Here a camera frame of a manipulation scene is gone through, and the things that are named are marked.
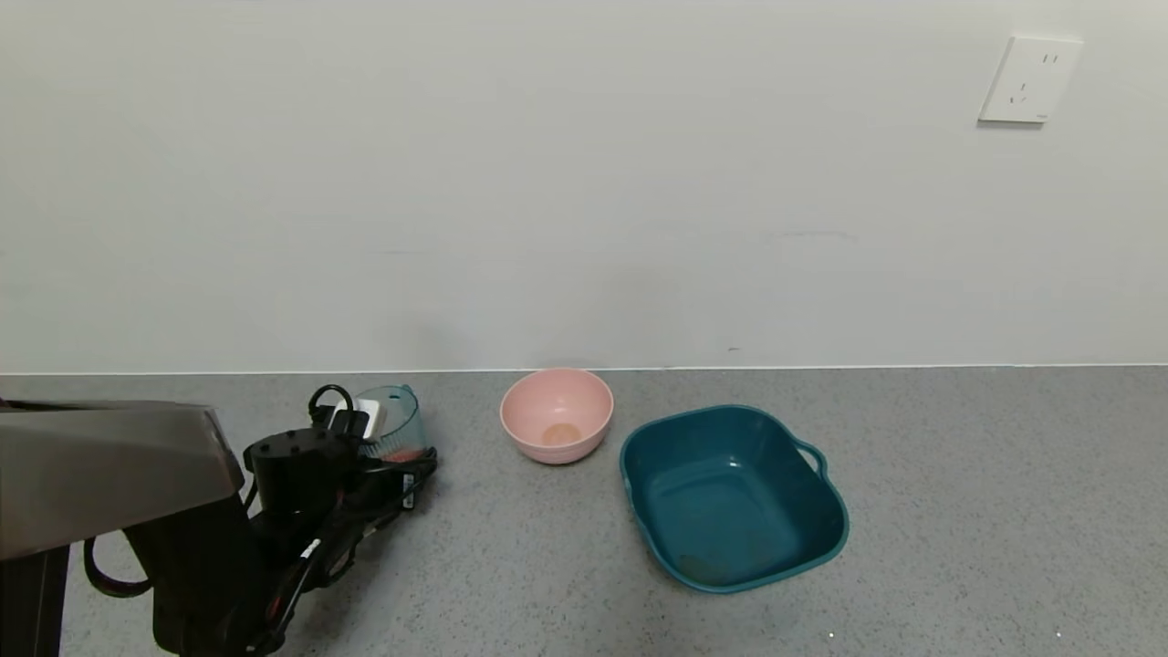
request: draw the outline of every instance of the white label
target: white label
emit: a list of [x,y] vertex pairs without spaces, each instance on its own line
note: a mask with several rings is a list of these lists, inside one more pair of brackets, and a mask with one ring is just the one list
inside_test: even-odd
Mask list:
[[[402,475],[402,492],[410,490],[413,485],[413,475]],[[413,509],[413,493],[405,496],[402,500],[402,509]]]
[[320,539],[312,539],[312,542],[308,544],[308,547],[304,548],[304,552],[300,553],[300,559],[307,559],[308,556],[311,556],[312,551],[317,549],[317,546],[319,545],[320,545]]

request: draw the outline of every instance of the power adapter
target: power adapter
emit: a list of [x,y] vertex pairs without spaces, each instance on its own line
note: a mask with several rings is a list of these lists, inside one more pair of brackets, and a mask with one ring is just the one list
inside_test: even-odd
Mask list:
[[346,401],[340,401],[333,408],[333,417],[328,421],[328,428],[339,434],[361,436],[364,440],[374,440],[381,435],[381,428],[385,424],[385,407],[369,399],[355,399],[353,404],[356,410],[349,410]]

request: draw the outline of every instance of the wall outlet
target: wall outlet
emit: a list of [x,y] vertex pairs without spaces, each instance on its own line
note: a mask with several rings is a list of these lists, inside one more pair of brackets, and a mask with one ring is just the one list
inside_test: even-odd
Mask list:
[[981,108],[981,120],[1047,123],[1071,81],[1082,41],[1015,36]]

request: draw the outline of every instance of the gray countertop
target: gray countertop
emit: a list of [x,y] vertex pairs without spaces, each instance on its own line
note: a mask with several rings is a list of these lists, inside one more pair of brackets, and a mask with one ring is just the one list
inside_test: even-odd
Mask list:
[[[413,386],[433,485],[304,599],[281,655],[1164,655],[1168,368],[602,375],[612,431],[563,468],[499,426],[516,373],[0,378],[0,394],[206,402],[238,452],[303,426],[321,383]],[[617,457],[638,426],[724,402],[827,455],[851,534],[820,568],[714,596],[652,559]],[[98,559],[140,574],[119,535]],[[75,568],[62,655],[159,653],[150,596],[102,597]]]

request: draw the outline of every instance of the plastic basin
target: plastic basin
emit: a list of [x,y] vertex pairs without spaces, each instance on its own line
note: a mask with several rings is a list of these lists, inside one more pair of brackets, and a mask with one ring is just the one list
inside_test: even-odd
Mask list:
[[651,422],[625,441],[620,472],[653,554],[698,590],[736,593],[798,575],[848,539],[827,459],[757,408]]

